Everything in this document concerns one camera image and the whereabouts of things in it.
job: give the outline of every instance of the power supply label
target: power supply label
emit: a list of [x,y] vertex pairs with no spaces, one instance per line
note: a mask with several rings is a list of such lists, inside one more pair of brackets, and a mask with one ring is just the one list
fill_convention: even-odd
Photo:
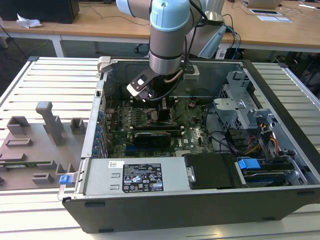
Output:
[[122,191],[125,193],[164,190],[160,163],[124,164]]

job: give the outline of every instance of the crumpled paper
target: crumpled paper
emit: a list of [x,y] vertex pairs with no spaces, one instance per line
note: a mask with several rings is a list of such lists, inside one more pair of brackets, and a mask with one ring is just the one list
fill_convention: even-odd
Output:
[[34,28],[34,27],[41,27],[42,24],[40,23],[40,21],[38,19],[27,19],[27,18],[24,18],[22,16],[19,16],[19,14],[17,14],[18,16],[18,19],[17,19],[17,23],[20,27],[24,27],[26,29],[29,29],[29,28]]

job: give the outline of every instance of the blue drive latch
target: blue drive latch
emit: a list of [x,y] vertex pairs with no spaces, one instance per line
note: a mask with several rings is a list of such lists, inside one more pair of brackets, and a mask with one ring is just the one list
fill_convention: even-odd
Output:
[[256,158],[242,158],[238,161],[240,169],[260,169],[260,164]]
[[73,184],[72,178],[73,178],[72,175],[62,175],[60,177],[60,179],[59,179],[59,184],[60,185],[62,185],[62,184],[65,184],[65,185]]

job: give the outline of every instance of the green circuit board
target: green circuit board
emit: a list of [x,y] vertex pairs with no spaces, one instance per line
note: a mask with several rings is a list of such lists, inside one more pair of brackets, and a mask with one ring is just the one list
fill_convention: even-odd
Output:
[[[197,105],[192,99],[182,99],[171,107],[169,119],[164,122],[153,120],[157,115],[155,108],[134,107],[129,101],[119,102],[112,109],[113,114],[107,114],[108,119],[105,121],[108,126],[107,136],[112,138],[109,158],[180,157],[185,153],[214,152],[202,126],[206,105]],[[140,132],[137,128],[154,124],[164,126],[163,129],[176,126],[182,129],[181,134],[172,136],[170,145],[165,148],[146,147],[137,150],[134,142],[135,134]]]

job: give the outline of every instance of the robotic arm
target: robotic arm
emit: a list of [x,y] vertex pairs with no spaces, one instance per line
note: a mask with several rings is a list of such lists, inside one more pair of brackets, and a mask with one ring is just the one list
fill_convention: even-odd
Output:
[[[136,18],[150,20],[151,23],[150,68],[133,79],[127,86],[127,90],[136,99],[143,102],[157,101],[166,97],[181,81],[185,70],[184,66],[181,68],[181,60],[186,44],[186,35],[194,27],[199,26],[202,19],[205,19],[205,24],[208,22],[208,18],[204,14],[204,12],[208,12],[205,0],[116,0],[116,5],[121,12]],[[220,43],[222,36],[221,34],[219,36],[218,42]],[[166,91],[167,86],[170,87],[170,92]],[[167,93],[154,98],[156,92],[162,94],[161,90]]]

